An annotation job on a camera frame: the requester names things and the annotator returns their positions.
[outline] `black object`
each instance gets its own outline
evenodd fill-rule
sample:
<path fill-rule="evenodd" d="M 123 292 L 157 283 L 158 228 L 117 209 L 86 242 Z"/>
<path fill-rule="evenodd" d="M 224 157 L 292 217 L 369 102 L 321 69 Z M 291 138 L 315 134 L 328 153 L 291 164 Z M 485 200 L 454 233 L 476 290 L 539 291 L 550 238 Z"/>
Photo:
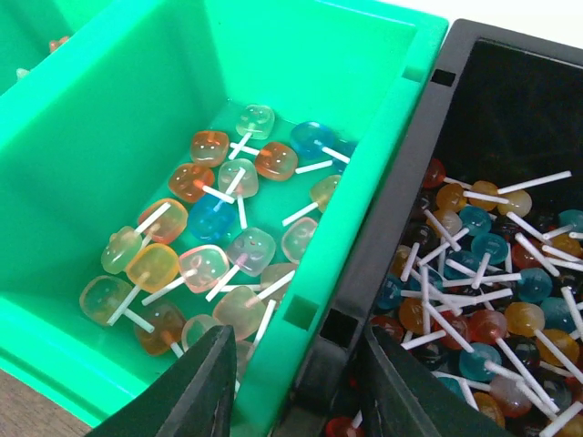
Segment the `black object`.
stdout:
<path fill-rule="evenodd" d="M 573 178 L 528 193 L 535 206 L 548 207 L 552 198 L 557 211 L 580 207 L 581 66 L 579 49 L 466 20 L 454 23 L 300 368 L 291 405 L 321 415 L 329 410 L 434 150 L 448 176 L 499 187 L 571 170 Z M 393 382 L 385 391 L 395 391 Z M 414 421 L 413 410 L 398 416 Z"/>
<path fill-rule="evenodd" d="M 211 328 L 87 437 L 228 437 L 236 372 L 232 327 Z"/>

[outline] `storage bin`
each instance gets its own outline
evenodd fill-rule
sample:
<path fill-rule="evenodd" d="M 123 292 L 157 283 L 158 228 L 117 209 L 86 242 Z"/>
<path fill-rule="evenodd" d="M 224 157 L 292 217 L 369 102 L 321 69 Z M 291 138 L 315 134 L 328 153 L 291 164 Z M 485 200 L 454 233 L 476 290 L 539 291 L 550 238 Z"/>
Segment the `storage bin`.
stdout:
<path fill-rule="evenodd" d="M 72 36 L 111 0 L 3 0 L 0 3 L 0 95 L 49 54 L 48 43 Z"/>
<path fill-rule="evenodd" d="M 446 27 L 368 1 L 114 2 L 0 99 L 2 368 L 90 425 L 167 369 L 175 358 L 149 357 L 128 320 L 110 329 L 88 320 L 79 294 L 103 274 L 110 234 L 170 196 L 169 177 L 190 161 L 194 133 L 216 128 L 239 140 L 240 110 L 269 105 L 273 133 L 251 147 L 289 144 L 291 128 L 306 120 L 359 146 L 241 383 L 233 435 L 267 433 Z M 251 226 L 279 243 L 281 220 L 310 203 L 310 187 L 331 173 L 262 179 L 246 201 Z M 172 243 L 178 254 L 197 245 L 188 231 Z M 278 248 L 274 262 L 283 260 Z M 169 298 L 187 318 L 218 301 L 185 287 Z"/>
<path fill-rule="evenodd" d="M 576 84 L 582 80 L 583 50 L 454 23 L 302 365 L 297 406 L 325 414 L 332 402 L 432 156 L 448 177 L 469 184 L 506 187 L 570 170 L 572 178 L 527 192 L 535 212 L 581 209 L 583 90 Z"/>

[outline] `lollipop stick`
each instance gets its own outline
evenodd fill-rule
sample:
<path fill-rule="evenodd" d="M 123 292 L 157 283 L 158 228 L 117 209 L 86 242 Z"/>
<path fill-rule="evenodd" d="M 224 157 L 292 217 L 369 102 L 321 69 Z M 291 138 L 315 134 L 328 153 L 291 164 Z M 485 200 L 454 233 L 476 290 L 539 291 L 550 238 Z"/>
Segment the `lollipop stick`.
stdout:
<path fill-rule="evenodd" d="M 449 235 L 449 232 L 447 231 L 447 229 L 444 228 L 444 225 L 442 225 L 439 222 L 439 220 L 431 213 L 431 211 L 424 209 L 423 213 L 429 219 L 429 221 L 431 221 L 431 223 L 437 228 L 437 230 L 441 233 L 441 236 L 447 240 L 447 242 L 451 245 L 453 250 L 458 252 L 459 250 L 462 249 L 462 247 L 457 243 L 457 241 L 455 241 L 452 238 L 451 235 Z"/>
<path fill-rule="evenodd" d="M 551 255 L 555 255 L 556 257 L 559 257 L 565 261 L 571 261 L 571 262 L 580 262 L 581 261 L 581 259 L 574 257 L 570 253 L 566 253 L 563 250 L 555 249 L 552 246 L 548 246 L 546 244 L 543 244 L 543 247 L 541 249 L 543 250 L 543 252 L 550 253 Z"/>
<path fill-rule="evenodd" d="M 230 148 L 235 148 L 235 147 L 237 147 L 238 145 L 239 145 L 239 143 L 230 143 L 230 144 L 229 144 L 229 147 L 230 147 Z M 256 157 L 256 156 L 258 156 L 258 155 L 259 155 L 259 152 L 260 152 L 258 149 L 256 149 L 256 148 L 253 148 L 253 147 L 248 147 L 248 146 L 243 146 L 243 147 L 241 147 L 241 148 L 240 148 L 240 151 L 241 151 L 241 152 L 248 153 L 248 154 L 250 154 L 250 155 L 253 155 L 253 156 L 255 156 L 255 157 Z"/>
<path fill-rule="evenodd" d="M 497 338 L 496 344 L 498 345 L 498 348 L 500 348 L 500 350 L 504 352 L 504 354 L 508 357 L 508 359 L 514 365 L 514 367 L 517 368 L 518 373 L 520 373 L 523 376 L 523 378 L 527 381 L 528 385 L 532 387 L 532 389 L 535 391 L 535 393 L 541 399 L 541 401 L 548 405 L 552 412 L 558 412 L 557 405 L 553 402 L 550 396 L 548 396 L 547 392 L 541 387 L 538 381 L 535 380 L 535 377 L 530 374 L 530 372 L 527 370 L 522 361 L 506 344 L 504 339 Z"/>
<path fill-rule="evenodd" d="M 446 184 L 457 184 L 457 185 L 461 186 L 463 189 L 472 189 L 472 186 L 470 184 L 466 184 L 465 182 L 462 182 L 461 180 L 445 177 L 444 182 Z"/>
<path fill-rule="evenodd" d="M 156 220 L 160 218 L 162 214 L 168 211 L 170 208 L 170 204 L 165 202 L 164 204 L 160 205 L 158 209 L 152 212 L 148 218 L 142 221 L 139 226 L 134 230 L 137 234 L 141 234 L 147 228 L 149 228 Z"/>
<path fill-rule="evenodd" d="M 561 293 L 563 294 L 563 298 L 565 298 L 565 302 L 567 303 L 568 306 L 568 311 L 571 313 L 571 317 L 575 322 L 575 326 L 577 327 L 579 336 L 583 338 L 583 318 L 581 318 L 581 313 L 577 309 L 577 303 L 575 302 L 573 293 L 571 293 L 569 287 L 561 288 Z"/>
<path fill-rule="evenodd" d="M 429 311 L 435 321 L 439 323 L 439 326 L 441 326 L 449 335 L 451 335 L 457 344 L 459 344 L 464 349 L 464 351 L 468 353 L 474 353 L 475 349 L 472 347 L 472 345 L 470 345 L 470 343 L 468 343 L 464 337 L 459 335 L 459 332 L 457 332 L 454 327 L 450 325 L 447 320 L 445 320 L 443 316 L 439 314 L 437 310 L 435 310 L 434 307 L 431 306 L 431 304 L 424 304 L 424 308 Z"/>
<path fill-rule="evenodd" d="M 468 232 L 470 231 L 469 228 L 463 228 L 462 230 L 460 230 L 458 233 L 456 233 L 452 239 L 454 239 L 455 241 L 460 240 L 462 237 L 464 237 Z M 433 260 L 435 257 L 437 257 L 440 253 L 442 253 L 443 251 L 447 250 L 448 248 L 451 247 L 451 244 L 449 244 L 449 241 L 445 241 L 445 243 L 441 244 L 440 246 L 438 246 L 436 249 L 433 249 L 431 252 L 429 252 L 427 255 L 425 255 L 423 258 L 421 258 L 418 262 L 417 265 L 419 267 L 427 264 L 429 261 Z"/>
<path fill-rule="evenodd" d="M 134 311 L 130 310 L 129 308 L 127 308 L 124 311 L 124 316 L 126 316 L 128 319 L 136 323 L 142 330 L 144 330 L 148 334 L 154 332 L 155 329 L 154 325 L 148 323 L 147 321 L 139 317 L 139 315 L 137 315 Z"/>
<path fill-rule="evenodd" d="M 473 191 L 464 191 L 465 198 L 479 198 L 480 200 L 485 200 L 487 202 L 501 203 L 502 205 L 507 205 L 510 200 L 507 198 L 499 198 L 498 196 L 488 196 L 487 194 L 475 193 Z"/>
<path fill-rule="evenodd" d="M 482 281 L 482 278 L 484 277 L 484 273 L 486 273 L 486 266 L 490 262 L 491 256 L 492 255 L 490 255 L 490 252 L 486 252 L 484 254 L 484 257 L 482 257 L 482 261 L 480 262 L 480 266 L 477 268 L 476 275 L 474 276 L 474 280 L 472 281 L 472 288 L 474 290 L 477 290 L 478 287 L 480 286 L 480 282 Z"/>
<path fill-rule="evenodd" d="M 444 330 L 437 330 L 436 332 L 431 332 L 430 334 L 422 335 L 421 337 L 417 337 L 414 340 L 408 340 L 401 343 L 403 349 L 409 351 L 413 348 L 418 346 L 422 346 L 426 343 L 431 343 L 432 341 L 439 340 L 445 337 L 447 333 Z"/>
<path fill-rule="evenodd" d="M 234 145 L 233 150 L 230 152 L 229 159 L 234 159 L 237 155 L 239 155 L 240 150 L 247 144 L 247 141 L 249 141 L 249 138 L 251 138 L 252 135 L 253 133 L 250 131 L 245 132 L 245 135 L 243 135 L 243 138 L 240 139 L 240 142 Z"/>
<path fill-rule="evenodd" d="M 515 235 L 515 240 L 518 242 L 518 244 L 520 244 L 520 246 L 525 248 L 525 250 L 528 253 L 530 253 L 534 259 L 536 259 L 540 264 L 542 264 L 542 266 L 545 269 L 547 269 L 551 275 L 553 275 L 554 277 L 560 275 L 557 268 L 551 264 L 550 259 L 546 258 L 542 253 L 540 253 L 538 249 L 535 248 L 535 246 L 530 241 L 528 241 L 528 239 L 524 235 L 518 232 Z"/>
<path fill-rule="evenodd" d="M 317 208 L 318 208 L 318 203 L 317 202 L 312 202 L 307 207 L 303 207 L 298 212 L 295 212 L 295 213 L 291 214 L 288 218 L 285 218 L 281 222 L 281 224 L 283 226 L 288 226 L 289 224 L 293 223 L 295 220 L 299 219 L 300 217 L 305 216 L 306 214 L 308 214 L 311 211 L 314 211 Z"/>
<path fill-rule="evenodd" d="M 215 299 L 215 297 L 217 296 L 217 294 L 219 294 L 220 289 L 222 289 L 225 285 L 227 285 L 229 283 L 229 281 L 233 278 L 233 276 L 235 276 L 237 274 L 237 272 L 240 270 L 240 267 L 235 264 L 233 267 L 230 268 L 230 270 L 227 272 L 227 274 L 225 276 L 223 276 L 219 282 L 217 282 L 217 285 L 215 285 L 211 291 L 209 291 L 209 294 L 207 294 L 206 300 L 208 302 L 210 302 L 211 300 Z"/>
<path fill-rule="evenodd" d="M 310 166 L 297 167 L 295 169 L 295 173 L 296 173 L 296 175 L 300 175 L 301 173 L 307 173 L 309 171 L 314 171 L 314 170 L 319 170 L 321 168 L 331 167 L 332 164 L 333 164 L 332 160 L 328 159 L 327 161 L 318 162 L 316 164 L 311 164 Z"/>
<path fill-rule="evenodd" d="M 245 212 L 245 203 L 243 201 L 243 196 L 237 196 L 237 208 L 239 209 L 240 228 L 245 230 L 247 228 L 247 214 Z"/>
<path fill-rule="evenodd" d="M 342 153 L 338 153 L 336 150 L 333 150 L 329 147 L 322 147 L 322 152 L 324 152 L 326 155 L 330 155 L 332 158 L 336 158 L 339 161 L 342 161 L 345 164 L 350 162 L 350 158 L 343 155 Z"/>
<path fill-rule="evenodd" d="M 429 270 L 426 266 L 421 268 L 421 294 L 422 302 L 425 305 L 429 305 Z M 428 335 L 431 333 L 431 316 L 429 311 L 424 306 L 423 311 L 423 334 Z"/>
<path fill-rule="evenodd" d="M 225 194 L 230 196 L 231 194 L 233 194 L 233 191 L 235 191 L 235 188 L 239 185 L 240 180 L 243 179 L 243 176 L 245 176 L 245 172 L 247 170 L 245 170 L 245 168 L 240 168 L 239 171 L 237 172 L 237 174 L 235 175 L 235 178 L 233 178 L 233 180 L 230 182 L 229 186 L 227 187 L 227 189 L 225 189 Z"/>
<path fill-rule="evenodd" d="M 568 421 L 573 419 L 578 413 L 583 410 L 583 403 L 576 401 L 573 405 L 564 410 L 547 428 L 540 432 L 540 437 L 553 437 L 557 432 L 563 428 Z"/>
<path fill-rule="evenodd" d="M 509 219 L 511 219 L 512 221 L 514 221 L 520 228 L 524 229 L 526 232 L 528 232 L 530 235 L 532 235 L 535 239 L 538 239 L 539 241 L 542 241 L 543 243 L 547 243 L 547 241 L 543 237 L 543 234 L 538 232 L 528 222 L 524 221 L 521 217 L 519 217 L 514 212 L 510 211 L 506 214 L 506 216 Z"/>
<path fill-rule="evenodd" d="M 566 225 L 566 226 L 563 226 L 562 228 L 558 228 L 558 229 L 555 229 L 555 230 L 551 230 L 549 232 L 545 232 L 543 234 L 543 237 L 545 239 L 553 239 L 554 237 L 557 237 L 557 236 L 559 236 L 561 234 L 566 234 L 567 232 L 569 232 L 573 228 L 574 228 L 573 225 Z"/>
<path fill-rule="evenodd" d="M 293 275 L 295 275 L 295 270 L 292 270 L 289 273 L 287 273 L 286 275 L 283 275 L 281 278 L 279 278 L 275 282 L 273 282 L 267 289 L 262 291 L 260 294 L 258 294 L 254 298 L 247 300 L 247 302 L 245 302 L 245 306 L 247 308 L 250 308 L 252 305 L 255 305 L 260 300 L 264 300 L 266 298 L 269 298 L 270 295 L 275 293 L 277 290 L 279 290 L 285 284 L 291 282 L 293 279 Z"/>
<path fill-rule="evenodd" d="M 576 271 L 583 271 L 583 264 L 579 262 L 562 261 L 560 259 L 554 258 L 547 258 L 547 261 L 553 266 L 564 267 L 565 269 L 571 269 Z"/>
<path fill-rule="evenodd" d="M 531 179 L 531 180 L 528 180 L 526 182 L 522 182 L 520 184 L 511 185 L 509 187 L 504 187 L 504 188 L 499 188 L 498 194 L 507 194 L 507 193 L 511 193 L 513 191 L 519 191 L 520 189 L 536 187 L 537 185 L 543 185 L 543 184 L 547 184 L 549 182 L 554 182 L 556 180 L 570 178 L 571 176 L 572 175 L 571 175 L 570 171 L 561 171 L 560 173 L 556 173 L 554 175 L 544 176 L 543 178 Z"/>
<path fill-rule="evenodd" d="M 251 344 L 251 347 L 249 348 L 249 352 L 247 352 L 247 357 L 246 357 L 247 360 L 251 359 L 251 355 L 253 355 L 253 352 L 255 352 L 255 350 L 257 349 L 257 345 L 259 344 L 260 340 L 263 338 L 263 335 L 265 334 L 265 331 L 267 330 L 267 325 L 270 324 L 271 316 L 273 315 L 273 311 L 275 310 L 276 304 L 277 304 L 277 301 L 275 301 L 273 299 L 271 299 L 267 303 L 267 309 L 263 313 L 263 318 L 261 319 L 261 322 L 259 324 L 259 328 L 257 329 L 257 333 L 255 334 L 255 340 L 253 341 L 253 344 Z"/>
<path fill-rule="evenodd" d="M 403 273 L 401 273 L 402 282 L 407 282 L 407 280 L 409 279 L 409 275 L 411 274 L 413 263 L 417 258 L 417 252 L 419 252 L 419 248 L 421 248 L 421 245 L 419 243 L 413 243 L 413 246 L 411 246 L 411 251 L 409 252 L 409 256 L 407 257 L 407 261 L 405 262 L 403 267 Z"/>

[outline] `translucent candy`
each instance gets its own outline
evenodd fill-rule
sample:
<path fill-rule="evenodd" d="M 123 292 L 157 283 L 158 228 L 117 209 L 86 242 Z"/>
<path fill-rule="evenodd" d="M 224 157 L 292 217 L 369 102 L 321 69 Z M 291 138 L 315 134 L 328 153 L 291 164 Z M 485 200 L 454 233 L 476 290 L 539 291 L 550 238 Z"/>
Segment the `translucent candy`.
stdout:
<path fill-rule="evenodd" d="M 266 307 L 262 301 L 249 307 L 245 305 L 254 297 L 255 293 L 249 287 L 237 287 L 225 294 L 212 312 L 212 316 L 221 324 L 232 325 L 237 341 L 244 340 L 257 331 L 263 318 Z"/>
<path fill-rule="evenodd" d="M 250 198 L 255 196 L 259 190 L 259 180 L 257 179 L 257 170 L 253 163 L 245 158 L 237 158 L 232 161 L 225 162 L 219 168 L 219 190 L 226 191 L 230 183 L 235 179 L 239 170 L 243 168 L 245 174 L 243 179 L 240 180 L 235 191 L 233 192 L 236 196 L 242 196 L 243 198 Z"/>
<path fill-rule="evenodd" d="M 212 289 L 229 271 L 227 255 L 218 246 L 205 245 L 180 255 L 180 274 L 193 293 Z"/>
<path fill-rule="evenodd" d="M 258 228 L 247 228 L 227 247 L 230 262 L 241 271 L 255 277 L 270 264 L 275 256 L 275 240 Z"/>
<path fill-rule="evenodd" d="M 313 218 L 302 217 L 294 222 L 281 238 L 281 249 L 285 257 L 299 264 L 312 240 L 318 223 Z"/>
<path fill-rule="evenodd" d="M 179 256 L 159 243 L 145 247 L 126 267 L 128 279 L 150 293 L 168 285 L 178 272 Z"/>
<path fill-rule="evenodd" d="M 157 300 L 142 310 L 141 316 L 155 327 L 151 334 L 135 327 L 139 344 L 147 353 L 158 356 L 169 351 L 170 344 L 180 342 L 186 320 L 176 305 Z"/>
<path fill-rule="evenodd" d="M 229 151 L 229 137 L 218 130 L 197 132 L 190 145 L 190 157 L 198 166 L 213 168 L 219 166 Z"/>
<path fill-rule="evenodd" d="M 142 236 L 129 226 L 124 226 L 109 237 L 109 243 L 101 254 L 103 270 L 112 275 L 121 273 L 142 247 Z"/>
<path fill-rule="evenodd" d="M 265 105 L 248 105 L 240 113 L 237 133 L 244 136 L 251 132 L 252 139 L 266 139 L 273 130 L 275 114 Z"/>
<path fill-rule="evenodd" d="M 154 211 L 163 204 L 169 203 L 170 208 L 162 214 L 151 226 L 144 230 L 144 234 L 151 235 L 157 243 L 170 244 L 177 239 L 182 231 L 186 228 L 186 222 L 189 217 L 188 211 L 174 198 L 162 198 L 153 203 L 138 218 L 140 225 Z"/>

